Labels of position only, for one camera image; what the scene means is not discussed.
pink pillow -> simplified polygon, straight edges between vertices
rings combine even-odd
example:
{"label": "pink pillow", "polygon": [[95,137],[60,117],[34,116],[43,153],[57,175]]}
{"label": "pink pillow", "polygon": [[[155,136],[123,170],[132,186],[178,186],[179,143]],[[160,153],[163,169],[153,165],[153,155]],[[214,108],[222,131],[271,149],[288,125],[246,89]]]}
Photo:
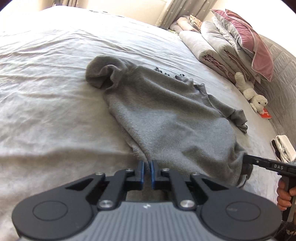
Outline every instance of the pink pillow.
{"label": "pink pillow", "polygon": [[271,81],[274,73],[272,55],[251,25],[230,10],[211,10],[221,25],[235,38],[236,42],[252,58],[252,70]]}
{"label": "pink pillow", "polygon": [[251,25],[230,10],[211,9],[211,11],[221,22],[222,26],[232,34],[238,44],[252,58],[254,56],[254,39],[250,29],[247,27],[249,26],[251,28]]}

black handle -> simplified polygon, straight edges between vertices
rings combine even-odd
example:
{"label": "black handle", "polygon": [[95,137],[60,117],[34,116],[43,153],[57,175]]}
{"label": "black handle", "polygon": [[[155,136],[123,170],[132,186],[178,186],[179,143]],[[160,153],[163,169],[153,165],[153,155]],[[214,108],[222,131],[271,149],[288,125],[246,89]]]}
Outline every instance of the black handle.
{"label": "black handle", "polygon": [[[289,192],[291,188],[296,187],[296,178],[292,177],[285,177],[282,176],[282,180],[285,183],[285,191]],[[296,196],[293,196],[290,200],[291,207],[288,207],[286,211],[283,211],[282,220],[287,222],[292,222],[295,212],[295,202],[296,202]]]}

gray tufted headboard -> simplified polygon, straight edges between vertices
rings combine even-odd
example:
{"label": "gray tufted headboard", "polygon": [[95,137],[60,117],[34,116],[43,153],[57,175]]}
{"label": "gray tufted headboard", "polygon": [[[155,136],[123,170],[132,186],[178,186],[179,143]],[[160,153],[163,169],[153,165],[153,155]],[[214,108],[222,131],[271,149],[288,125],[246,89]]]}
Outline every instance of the gray tufted headboard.
{"label": "gray tufted headboard", "polygon": [[266,106],[276,133],[287,135],[296,146],[296,57],[272,40],[261,36],[274,60],[271,82],[255,84],[259,94],[268,100]]}

metal screw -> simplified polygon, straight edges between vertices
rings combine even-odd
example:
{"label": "metal screw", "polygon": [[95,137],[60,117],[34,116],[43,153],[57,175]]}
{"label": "metal screw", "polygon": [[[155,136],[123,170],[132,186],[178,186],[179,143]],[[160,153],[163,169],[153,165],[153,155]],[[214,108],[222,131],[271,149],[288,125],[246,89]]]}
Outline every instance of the metal screw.
{"label": "metal screw", "polygon": [[102,200],[99,202],[99,206],[102,208],[110,208],[113,206],[113,202],[111,200]]}
{"label": "metal screw", "polygon": [[180,205],[181,207],[184,207],[184,208],[191,208],[194,206],[194,201],[192,200],[183,200],[180,202]]}

red book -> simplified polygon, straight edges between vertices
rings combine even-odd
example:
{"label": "red book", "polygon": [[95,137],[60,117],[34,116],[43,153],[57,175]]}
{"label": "red book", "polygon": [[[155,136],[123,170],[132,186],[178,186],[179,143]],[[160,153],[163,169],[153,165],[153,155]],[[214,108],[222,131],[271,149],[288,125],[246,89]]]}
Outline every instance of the red book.
{"label": "red book", "polygon": [[264,110],[264,114],[260,115],[263,119],[271,119],[271,115],[268,113],[267,109],[263,109]]}

